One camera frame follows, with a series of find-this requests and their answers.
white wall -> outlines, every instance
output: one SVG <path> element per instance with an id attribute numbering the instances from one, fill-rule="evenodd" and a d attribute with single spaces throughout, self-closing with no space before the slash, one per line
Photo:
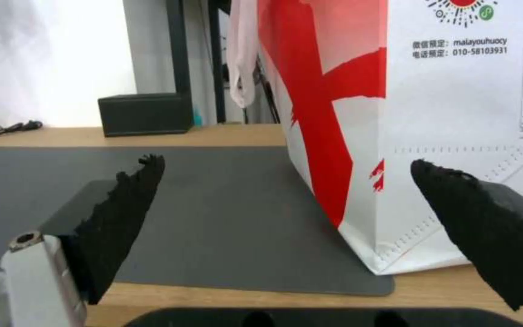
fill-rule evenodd
<path id="1" fill-rule="evenodd" d="M 184 4 L 193 103 L 214 123 L 209 31 Z M 99 97 L 135 92 L 121 0 L 0 0 L 0 124 L 100 126 Z"/>

black pole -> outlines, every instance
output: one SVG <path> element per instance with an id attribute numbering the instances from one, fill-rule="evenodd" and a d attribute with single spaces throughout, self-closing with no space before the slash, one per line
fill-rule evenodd
<path id="1" fill-rule="evenodd" d="M 211 36 L 211 57 L 213 64 L 213 87 L 215 91 L 215 106 L 217 112 L 217 123 L 226 121 L 225 99 L 223 92 L 222 75 L 222 46 L 219 33 L 219 12 L 216 1 L 209 0 L 209 29 Z"/>

phone number text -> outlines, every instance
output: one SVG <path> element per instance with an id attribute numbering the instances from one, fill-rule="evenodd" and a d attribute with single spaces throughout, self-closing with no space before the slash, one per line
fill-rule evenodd
<path id="1" fill-rule="evenodd" d="M 477 56 L 477 55 L 502 55 L 508 53 L 507 46 L 486 46 L 485 48 L 454 49 L 454 56 Z"/>

white fabric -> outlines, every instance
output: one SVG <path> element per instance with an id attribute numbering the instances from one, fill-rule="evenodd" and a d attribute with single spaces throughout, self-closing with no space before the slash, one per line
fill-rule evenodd
<path id="1" fill-rule="evenodd" d="M 251 105 L 255 97 L 257 47 L 257 1 L 234 0 L 227 31 L 227 66 L 231 98 L 240 108 Z"/>

black cable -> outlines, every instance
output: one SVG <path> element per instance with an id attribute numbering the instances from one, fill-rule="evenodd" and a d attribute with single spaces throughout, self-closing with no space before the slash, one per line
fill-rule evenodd
<path id="1" fill-rule="evenodd" d="M 14 132 L 25 132 L 27 130 L 37 130 L 42 128 L 43 125 L 44 124 L 42 124 L 42 122 L 40 122 L 39 120 L 30 120 L 26 124 L 17 123 L 12 126 L 9 126 L 8 128 L 4 128 L 0 125 L 0 135 Z"/>

